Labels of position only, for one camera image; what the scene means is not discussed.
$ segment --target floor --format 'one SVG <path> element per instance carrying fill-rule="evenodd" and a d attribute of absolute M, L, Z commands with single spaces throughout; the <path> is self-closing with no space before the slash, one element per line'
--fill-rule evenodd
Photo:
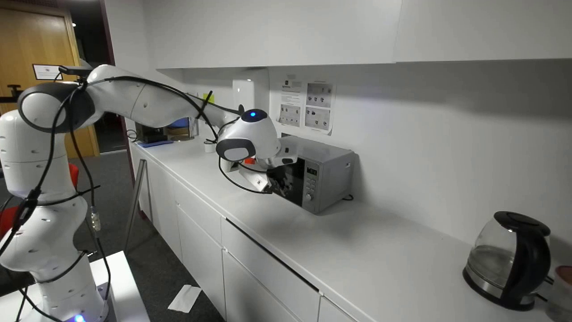
<path fill-rule="evenodd" d="M 95 182 L 102 187 L 96 189 L 96 205 L 102 216 L 102 242 L 105 251 L 112 253 L 123 248 L 127 212 L 130 200 L 130 167 L 127 151 L 111 151 L 95 158 L 87 158 L 87 166 L 95 176 Z M 7 191 L 2 178 L 0 200 L 5 200 Z M 78 187 L 86 187 L 86 175 L 80 175 Z M 86 226 L 80 226 L 75 234 L 75 244 L 78 248 L 93 250 L 93 239 Z M 202 293 L 193 305 L 191 312 L 175 312 L 166 309 L 175 298 L 182 284 L 193 284 L 193 276 L 186 271 L 182 262 L 168 248 L 162 237 L 153 230 L 150 221 L 136 214 L 128 246 L 125 250 L 134 278 L 139 285 L 139 293 L 146 305 L 152 322 L 221 322 L 209 298 Z"/>

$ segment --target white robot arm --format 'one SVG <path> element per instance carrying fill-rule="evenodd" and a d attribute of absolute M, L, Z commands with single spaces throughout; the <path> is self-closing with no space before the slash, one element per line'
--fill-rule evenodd
<path fill-rule="evenodd" d="M 175 87 L 103 64 L 78 83 L 41 83 L 23 90 L 18 110 L 0 117 L 5 183 L 23 198 L 16 223 L 2 235 L 0 264 L 34 275 L 46 314 L 95 322 L 109 309 L 87 259 L 73 246 L 73 234 L 89 207 L 71 183 L 64 132 L 95 123 L 105 110 L 164 126 L 184 115 L 204 115 L 200 103 Z M 216 146 L 227 160 L 266 158 L 277 149 L 277 132 L 257 108 L 229 124 Z M 27 319 L 52 318 L 30 314 Z"/>

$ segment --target wall socket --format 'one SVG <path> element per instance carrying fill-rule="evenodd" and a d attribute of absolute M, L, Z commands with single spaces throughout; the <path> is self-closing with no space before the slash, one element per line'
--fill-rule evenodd
<path fill-rule="evenodd" d="M 305 105 L 332 105 L 332 85 L 323 81 L 307 81 Z"/>
<path fill-rule="evenodd" d="M 280 103 L 279 121 L 284 124 L 300 126 L 300 107 L 289 105 L 289 103 Z"/>
<path fill-rule="evenodd" d="M 330 110 L 320 107 L 305 107 L 305 126 L 329 130 Z"/>

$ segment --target countertop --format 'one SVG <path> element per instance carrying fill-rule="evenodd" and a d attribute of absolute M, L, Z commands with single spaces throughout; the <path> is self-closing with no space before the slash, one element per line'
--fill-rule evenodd
<path fill-rule="evenodd" d="M 509 310 L 472 291 L 461 275 L 468 242 L 359 200 L 311 214 L 277 194 L 241 191 L 218 173 L 216 153 L 204 151 L 196 139 L 136 148 L 355 319 L 549 319 L 541 307 Z"/>

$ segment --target white wall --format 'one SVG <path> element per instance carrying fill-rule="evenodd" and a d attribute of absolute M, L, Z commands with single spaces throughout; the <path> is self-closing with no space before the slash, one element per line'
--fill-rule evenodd
<path fill-rule="evenodd" d="M 232 69 L 186 71 L 229 101 Z M 332 135 L 359 153 L 357 198 L 473 242 L 495 210 L 522 210 L 572 242 L 572 69 L 534 64 L 270 67 L 334 83 Z"/>

